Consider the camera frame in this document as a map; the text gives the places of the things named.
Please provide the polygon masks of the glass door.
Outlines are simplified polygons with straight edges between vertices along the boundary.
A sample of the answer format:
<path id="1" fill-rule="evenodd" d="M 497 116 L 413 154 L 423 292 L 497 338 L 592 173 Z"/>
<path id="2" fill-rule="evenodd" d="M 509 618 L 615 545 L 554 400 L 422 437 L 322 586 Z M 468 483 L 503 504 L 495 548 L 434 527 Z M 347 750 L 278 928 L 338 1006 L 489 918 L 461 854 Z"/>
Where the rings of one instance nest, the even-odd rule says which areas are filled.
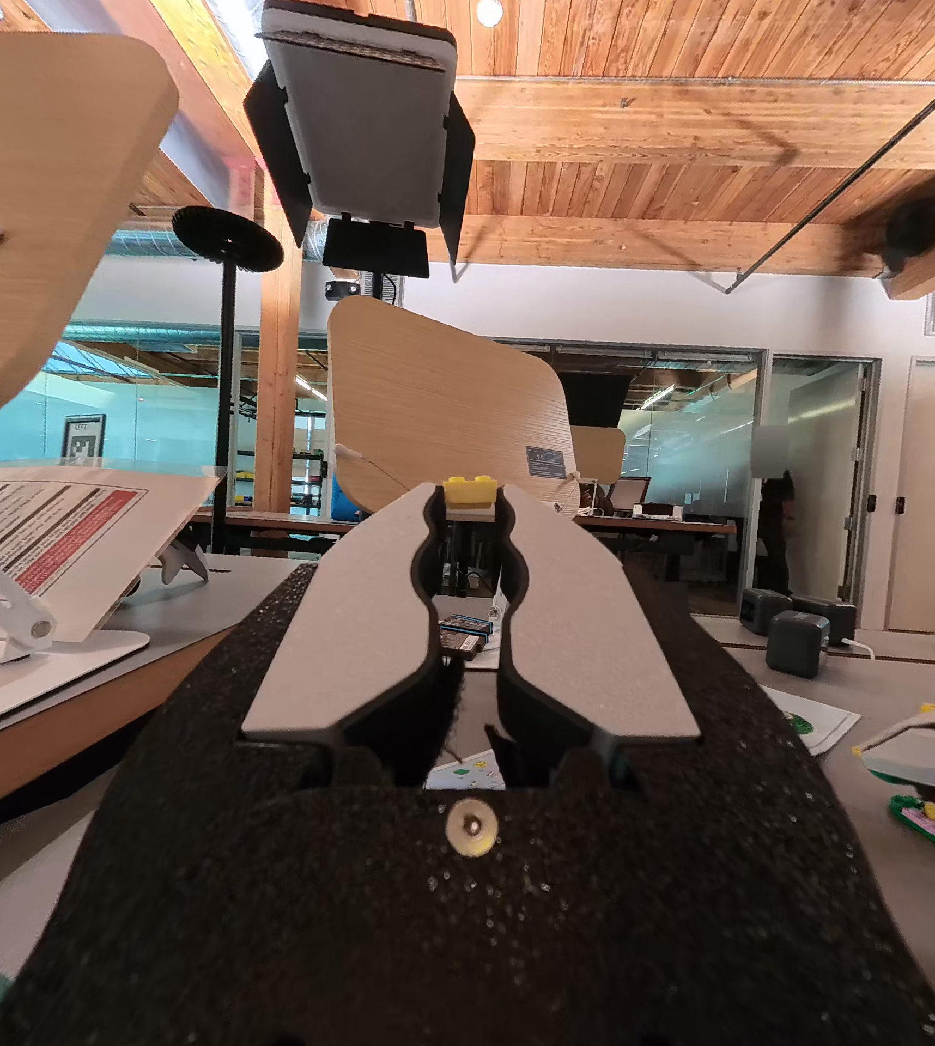
<path id="1" fill-rule="evenodd" d="M 773 359 L 770 419 L 786 429 L 794 490 L 785 524 L 794 594 L 859 600 L 877 379 L 872 360 Z"/>

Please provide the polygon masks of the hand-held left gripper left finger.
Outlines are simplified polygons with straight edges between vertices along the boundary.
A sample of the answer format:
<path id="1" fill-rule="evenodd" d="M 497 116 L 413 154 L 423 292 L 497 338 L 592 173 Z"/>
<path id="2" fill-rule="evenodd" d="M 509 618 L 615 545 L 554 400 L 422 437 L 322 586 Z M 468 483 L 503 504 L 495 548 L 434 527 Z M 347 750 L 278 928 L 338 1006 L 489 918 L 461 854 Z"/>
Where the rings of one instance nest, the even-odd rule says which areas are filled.
<path id="1" fill-rule="evenodd" d="M 421 483 L 322 558 L 242 721 L 254 743 L 371 751 L 397 787 L 426 783 L 455 723 L 464 666 L 441 643 L 444 488 Z"/>

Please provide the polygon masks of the grey metal bracket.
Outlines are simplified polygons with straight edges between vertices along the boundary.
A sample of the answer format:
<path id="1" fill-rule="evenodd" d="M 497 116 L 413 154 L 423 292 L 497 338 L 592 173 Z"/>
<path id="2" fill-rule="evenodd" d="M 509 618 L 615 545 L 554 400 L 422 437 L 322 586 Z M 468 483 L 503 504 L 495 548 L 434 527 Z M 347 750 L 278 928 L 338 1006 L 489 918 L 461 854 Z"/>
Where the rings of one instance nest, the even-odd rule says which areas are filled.
<path id="1" fill-rule="evenodd" d="M 199 555 L 195 539 L 185 540 L 180 536 L 174 537 L 172 542 L 159 551 L 158 559 L 163 586 L 172 585 L 184 570 L 190 571 L 195 577 L 202 582 L 209 581 L 209 570 Z"/>

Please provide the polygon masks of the dark grey cube charger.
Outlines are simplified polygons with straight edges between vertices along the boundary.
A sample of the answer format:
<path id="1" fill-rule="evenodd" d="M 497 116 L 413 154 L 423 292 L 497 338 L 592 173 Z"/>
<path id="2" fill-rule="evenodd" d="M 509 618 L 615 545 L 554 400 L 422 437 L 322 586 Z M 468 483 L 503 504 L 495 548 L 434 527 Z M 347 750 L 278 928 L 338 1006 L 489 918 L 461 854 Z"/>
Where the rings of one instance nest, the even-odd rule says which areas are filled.
<path id="1" fill-rule="evenodd" d="M 853 604 L 799 594 L 792 595 L 791 601 L 795 611 L 827 619 L 831 647 L 845 647 L 847 641 L 854 639 L 857 608 Z"/>
<path id="2" fill-rule="evenodd" d="M 793 609 L 791 596 L 762 588 L 747 588 L 740 595 L 738 620 L 750 633 L 767 637 L 774 618 Z"/>
<path id="3" fill-rule="evenodd" d="M 766 664 L 771 670 L 813 679 L 829 645 L 830 622 L 824 615 L 784 610 L 768 627 Z"/>

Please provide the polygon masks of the white leaflet green print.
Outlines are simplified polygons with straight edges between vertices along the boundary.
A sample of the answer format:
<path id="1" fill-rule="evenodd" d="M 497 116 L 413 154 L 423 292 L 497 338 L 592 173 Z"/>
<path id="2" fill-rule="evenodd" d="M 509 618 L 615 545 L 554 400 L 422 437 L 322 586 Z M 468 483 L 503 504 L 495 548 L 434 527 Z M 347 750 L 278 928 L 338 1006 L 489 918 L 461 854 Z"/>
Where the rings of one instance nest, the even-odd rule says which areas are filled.
<path id="1" fill-rule="evenodd" d="M 801 698 L 772 687 L 762 691 L 786 718 L 805 748 L 819 757 L 845 738 L 861 715 L 818 701 Z"/>

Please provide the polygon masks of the lego instruction booklet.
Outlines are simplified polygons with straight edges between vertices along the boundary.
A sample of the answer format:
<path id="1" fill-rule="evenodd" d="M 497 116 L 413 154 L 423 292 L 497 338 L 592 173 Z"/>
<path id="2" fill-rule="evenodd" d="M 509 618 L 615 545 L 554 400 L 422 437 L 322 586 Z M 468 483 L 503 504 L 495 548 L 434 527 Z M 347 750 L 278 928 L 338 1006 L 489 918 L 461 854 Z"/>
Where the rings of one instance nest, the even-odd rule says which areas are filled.
<path id="1" fill-rule="evenodd" d="M 423 787 L 429 791 L 504 791 L 506 784 L 493 748 L 444 761 L 429 772 Z"/>

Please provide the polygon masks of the black ceiling speaker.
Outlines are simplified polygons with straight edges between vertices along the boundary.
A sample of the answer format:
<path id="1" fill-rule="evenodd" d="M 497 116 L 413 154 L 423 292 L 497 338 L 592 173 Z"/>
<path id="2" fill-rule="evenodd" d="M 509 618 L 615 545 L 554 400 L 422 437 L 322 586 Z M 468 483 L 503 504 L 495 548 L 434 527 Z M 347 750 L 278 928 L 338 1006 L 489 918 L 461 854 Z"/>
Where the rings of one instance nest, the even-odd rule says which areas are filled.
<path id="1" fill-rule="evenodd" d="M 881 279 L 900 275 L 906 263 L 935 247 L 935 198 L 920 198 L 902 203 L 884 229 L 879 256 L 883 262 Z"/>

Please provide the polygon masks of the black wall screen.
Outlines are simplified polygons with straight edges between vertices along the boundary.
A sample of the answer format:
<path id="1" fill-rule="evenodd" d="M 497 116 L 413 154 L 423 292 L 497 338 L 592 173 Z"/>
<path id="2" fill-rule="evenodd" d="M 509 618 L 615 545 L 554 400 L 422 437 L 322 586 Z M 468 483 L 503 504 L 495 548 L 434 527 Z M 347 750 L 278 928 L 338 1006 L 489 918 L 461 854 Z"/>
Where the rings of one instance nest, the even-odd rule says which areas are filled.
<path id="1" fill-rule="evenodd" d="M 571 427 L 617 428 L 633 376 L 560 372 Z"/>

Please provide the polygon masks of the black floor lamp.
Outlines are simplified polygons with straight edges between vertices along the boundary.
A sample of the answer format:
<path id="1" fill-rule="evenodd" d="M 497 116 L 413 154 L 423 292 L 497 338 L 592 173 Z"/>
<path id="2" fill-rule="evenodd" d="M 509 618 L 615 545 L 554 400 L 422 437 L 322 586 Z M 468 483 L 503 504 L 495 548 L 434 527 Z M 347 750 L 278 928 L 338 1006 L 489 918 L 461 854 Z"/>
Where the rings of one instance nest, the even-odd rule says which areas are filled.
<path id="1" fill-rule="evenodd" d="M 240 347 L 236 296 L 241 271 L 263 274 L 277 269 L 284 253 L 280 242 L 264 227 L 232 211 L 209 206 L 180 208 L 172 219 L 173 234 L 199 258 L 221 267 L 221 343 L 216 357 L 216 423 L 214 467 L 220 475 L 213 491 L 210 551 L 237 555 L 240 545 L 228 516 L 238 470 Z"/>

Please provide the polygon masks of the yellow lego brick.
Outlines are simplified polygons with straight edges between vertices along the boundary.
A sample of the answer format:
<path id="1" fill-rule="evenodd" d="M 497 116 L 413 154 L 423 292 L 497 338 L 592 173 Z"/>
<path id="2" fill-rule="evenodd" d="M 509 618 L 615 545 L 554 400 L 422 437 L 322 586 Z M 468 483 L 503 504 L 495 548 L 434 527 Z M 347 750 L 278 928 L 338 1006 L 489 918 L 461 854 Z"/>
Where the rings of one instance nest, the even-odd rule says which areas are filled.
<path id="1" fill-rule="evenodd" d="M 493 522 L 499 483 L 488 476 L 454 476 L 442 484 L 447 519 L 453 522 Z"/>

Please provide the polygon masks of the wooden support post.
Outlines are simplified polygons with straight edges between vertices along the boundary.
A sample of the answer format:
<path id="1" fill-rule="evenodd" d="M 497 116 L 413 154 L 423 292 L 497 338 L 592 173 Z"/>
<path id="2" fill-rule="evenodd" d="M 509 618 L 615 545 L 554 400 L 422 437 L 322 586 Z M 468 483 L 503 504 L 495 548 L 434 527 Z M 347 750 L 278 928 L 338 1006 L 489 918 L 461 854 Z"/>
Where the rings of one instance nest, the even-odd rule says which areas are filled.
<path id="1" fill-rule="evenodd" d="M 263 225 L 281 245 L 283 262 L 263 274 L 253 505 L 259 511 L 288 515 L 294 464 L 302 253 L 266 172 Z"/>

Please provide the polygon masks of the steel ceiling tie rod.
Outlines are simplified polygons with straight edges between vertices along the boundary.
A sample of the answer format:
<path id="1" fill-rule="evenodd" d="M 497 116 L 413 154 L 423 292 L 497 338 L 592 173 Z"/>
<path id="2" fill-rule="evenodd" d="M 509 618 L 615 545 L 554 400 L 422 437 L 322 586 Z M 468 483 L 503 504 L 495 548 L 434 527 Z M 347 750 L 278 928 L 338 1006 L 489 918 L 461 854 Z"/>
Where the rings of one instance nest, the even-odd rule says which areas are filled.
<path id="1" fill-rule="evenodd" d="M 823 215 L 827 209 L 837 202 L 843 194 L 850 190 L 869 170 L 872 170 L 885 159 L 893 150 L 898 147 L 918 127 L 935 113 L 935 98 L 926 103 L 923 107 L 911 117 L 900 129 L 888 140 L 881 144 L 874 153 L 865 159 L 856 169 L 851 170 L 834 189 L 823 197 L 813 208 L 802 217 L 788 232 L 778 238 L 774 244 L 755 259 L 747 269 L 738 271 L 733 281 L 724 288 L 720 288 L 722 294 L 731 295 L 745 282 L 748 281 L 763 265 L 776 256 L 786 245 L 792 242 L 803 230 L 809 227 L 817 217 Z"/>

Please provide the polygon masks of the printed instruction sheet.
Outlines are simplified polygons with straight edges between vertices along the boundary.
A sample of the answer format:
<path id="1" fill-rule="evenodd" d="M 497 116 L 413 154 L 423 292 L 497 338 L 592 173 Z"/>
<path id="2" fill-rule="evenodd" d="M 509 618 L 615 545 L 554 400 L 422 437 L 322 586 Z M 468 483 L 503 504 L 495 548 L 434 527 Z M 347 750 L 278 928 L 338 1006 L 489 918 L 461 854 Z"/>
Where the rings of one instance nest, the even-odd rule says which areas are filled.
<path id="1" fill-rule="evenodd" d="M 87 639 L 220 480 L 214 469 L 0 465 L 0 640 Z"/>

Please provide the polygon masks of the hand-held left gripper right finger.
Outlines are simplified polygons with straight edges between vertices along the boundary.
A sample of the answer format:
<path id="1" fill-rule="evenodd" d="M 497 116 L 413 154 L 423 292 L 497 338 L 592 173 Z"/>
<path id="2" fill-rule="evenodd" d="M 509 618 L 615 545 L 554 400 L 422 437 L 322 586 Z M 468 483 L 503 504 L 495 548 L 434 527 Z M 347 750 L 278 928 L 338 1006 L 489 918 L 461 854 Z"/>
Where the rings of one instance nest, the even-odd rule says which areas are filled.
<path id="1" fill-rule="evenodd" d="M 501 623 L 496 721 L 504 788 L 545 790 L 570 765 L 614 788 L 642 766 L 690 765 L 702 729 L 622 565 L 526 490 L 499 490 Z"/>

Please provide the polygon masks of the silver air duct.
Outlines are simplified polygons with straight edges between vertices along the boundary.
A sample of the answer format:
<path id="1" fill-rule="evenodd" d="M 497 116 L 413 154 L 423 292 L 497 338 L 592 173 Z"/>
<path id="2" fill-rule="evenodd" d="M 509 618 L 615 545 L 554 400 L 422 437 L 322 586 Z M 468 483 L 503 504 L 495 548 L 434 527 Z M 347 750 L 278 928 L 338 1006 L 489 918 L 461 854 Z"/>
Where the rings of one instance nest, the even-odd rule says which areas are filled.
<path id="1" fill-rule="evenodd" d="M 328 218 L 310 220 L 301 246 L 303 258 L 310 263 L 322 264 L 329 226 Z M 120 229 L 117 230 L 106 249 L 107 256 L 131 258 L 189 258 L 203 257 L 184 245 L 172 228 L 165 229 Z"/>

